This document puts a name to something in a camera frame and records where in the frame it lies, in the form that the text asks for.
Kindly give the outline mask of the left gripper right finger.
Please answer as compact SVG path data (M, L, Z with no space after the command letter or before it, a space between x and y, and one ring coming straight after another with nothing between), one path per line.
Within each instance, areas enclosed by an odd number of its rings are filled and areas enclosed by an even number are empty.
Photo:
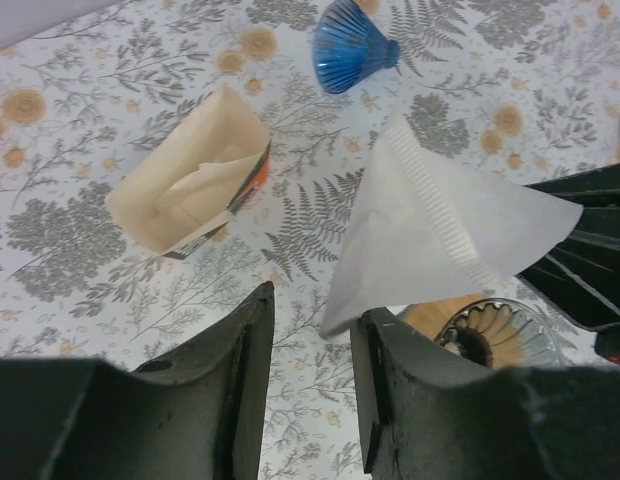
M620 479L620 366L493 371L384 308L350 340L373 478Z

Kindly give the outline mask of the coffee filter box orange black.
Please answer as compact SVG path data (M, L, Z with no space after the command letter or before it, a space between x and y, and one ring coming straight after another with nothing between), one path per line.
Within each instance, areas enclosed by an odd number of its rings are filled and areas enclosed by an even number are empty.
M241 95L209 95L106 197L113 221L163 257L184 260L268 179L271 136Z

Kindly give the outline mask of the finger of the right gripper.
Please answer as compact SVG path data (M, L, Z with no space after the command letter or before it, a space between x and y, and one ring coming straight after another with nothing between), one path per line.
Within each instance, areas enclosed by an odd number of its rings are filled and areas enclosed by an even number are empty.
M620 209L585 209L518 279L585 330L620 325Z
M529 184L528 188L581 205L620 205L620 163Z

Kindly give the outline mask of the floral tablecloth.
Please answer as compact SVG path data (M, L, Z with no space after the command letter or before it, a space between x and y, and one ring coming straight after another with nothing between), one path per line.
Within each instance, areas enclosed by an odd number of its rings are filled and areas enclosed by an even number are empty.
M620 163L620 1L364 1L398 65L317 84L322 1L124 1L0 50L0 359L133 369L269 281L262 479L360 479L349 343L319 339L367 155L392 105L426 148L518 183ZM229 86L272 135L264 187L177 261L104 200Z

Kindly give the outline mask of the blue plastic dripper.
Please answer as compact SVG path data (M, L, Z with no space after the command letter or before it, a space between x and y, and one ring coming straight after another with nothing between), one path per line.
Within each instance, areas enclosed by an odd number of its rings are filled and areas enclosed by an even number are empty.
M322 14L312 41L320 87L346 92L379 70L396 66L400 46L388 39L355 1L333 1Z

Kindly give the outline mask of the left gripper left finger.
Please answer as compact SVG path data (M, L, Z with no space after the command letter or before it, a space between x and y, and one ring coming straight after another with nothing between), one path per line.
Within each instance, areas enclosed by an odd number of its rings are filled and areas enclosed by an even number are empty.
M0 479L254 479L274 287L127 372L97 359L0 360Z

